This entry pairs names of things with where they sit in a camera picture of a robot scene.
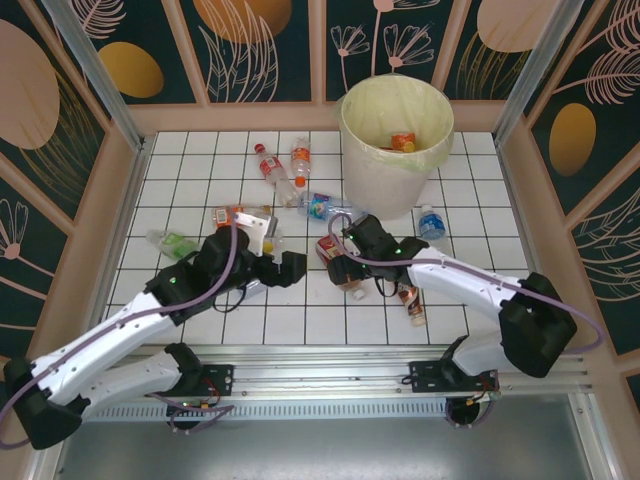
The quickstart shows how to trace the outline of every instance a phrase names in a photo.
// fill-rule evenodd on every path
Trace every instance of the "white trash can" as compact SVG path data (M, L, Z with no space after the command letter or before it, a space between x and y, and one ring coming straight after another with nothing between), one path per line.
M411 211L430 172L447 160L453 145L447 97L421 80L381 75L351 88L338 108L350 204L381 220ZM377 148L389 145L397 132L416 134L414 153Z

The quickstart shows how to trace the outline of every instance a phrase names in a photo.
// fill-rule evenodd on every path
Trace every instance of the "water bottle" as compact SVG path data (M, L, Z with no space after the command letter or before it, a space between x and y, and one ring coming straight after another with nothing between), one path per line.
M291 171L295 177L296 187L305 186L311 173L311 152L309 151L309 139L298 138L291 147Z
M273 185L280 204L284 207L294 207L298 201L298 193L289 182L287 172L282 168L278 157L267 152L261 143L255 146L255 151L260 159L260 171L265 180Z
M328 195L313 192L302 192L298 202L298 213L325 222L337 213L346 213L351 220L356 220L363 215L359 210L334 205L333 199Z
M442 217L433 211L431 205L422 207L422 216L418 222L420 238L429 242L429 245L437 248L442 253L451 255L451 247L447 239L447 229Z
M191 252L200 250L200 246L196 242L170 230L149 230L146 239L167 257L176 261L182 260Z

